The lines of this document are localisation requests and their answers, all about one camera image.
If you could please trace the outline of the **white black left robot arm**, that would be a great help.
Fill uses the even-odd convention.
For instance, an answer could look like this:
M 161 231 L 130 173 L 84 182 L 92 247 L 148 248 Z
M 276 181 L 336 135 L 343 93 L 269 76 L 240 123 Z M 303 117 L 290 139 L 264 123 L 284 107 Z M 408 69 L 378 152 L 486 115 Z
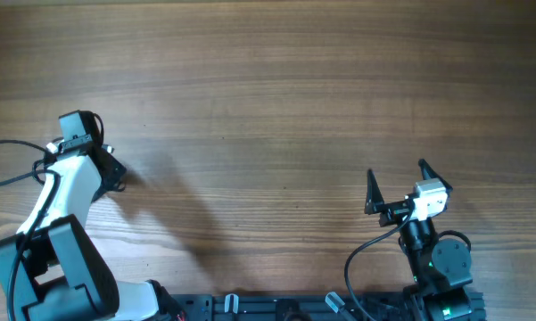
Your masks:
M 90 206 L 122 191 L 126 169 L 104 143 L 91 111 L 59 118 L 62 137 L 30 176 L 43 186 L 17 232 L 0 240 L 0 283 L 11 320 L 181 320 L 185 313 L 153 280 L 115 280 L 84 226 Z

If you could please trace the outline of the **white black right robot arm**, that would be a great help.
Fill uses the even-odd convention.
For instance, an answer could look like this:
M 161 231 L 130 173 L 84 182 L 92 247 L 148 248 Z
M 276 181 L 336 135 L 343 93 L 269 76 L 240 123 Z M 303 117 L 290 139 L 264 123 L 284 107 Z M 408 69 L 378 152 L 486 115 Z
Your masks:
M 422 179 L 403 200 L 386 202 L 375 174 L 367 172 L 365 212 L 392 226 L 408 259 L 414 283 L 403 300 L 415 320 L 484 320 L 482 295 L 466 287 L 473 282 L 472 244 L 462 233 L 438 232 L 433 218 L 447 210 L 453 187 L 426 160 L 418 161 Z

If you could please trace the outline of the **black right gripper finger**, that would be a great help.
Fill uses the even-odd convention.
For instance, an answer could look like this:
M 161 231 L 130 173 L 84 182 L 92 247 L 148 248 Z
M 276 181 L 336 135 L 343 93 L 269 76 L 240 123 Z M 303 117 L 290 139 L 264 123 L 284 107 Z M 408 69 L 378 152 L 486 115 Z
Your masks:
M 367 206 L 382 206 L 384 205 L 383 196 L 378 183 L 376 182 L 375 174 L 372 169 L 367 171 Z
M 451 193 L 453 191 L 453 187 L 442 176 L 436 173 L 425 159 L 420 159 L 418 161 L 418 166 L 421 170 L 423 180 L 439 179 L 444 185 L 447 193 Z

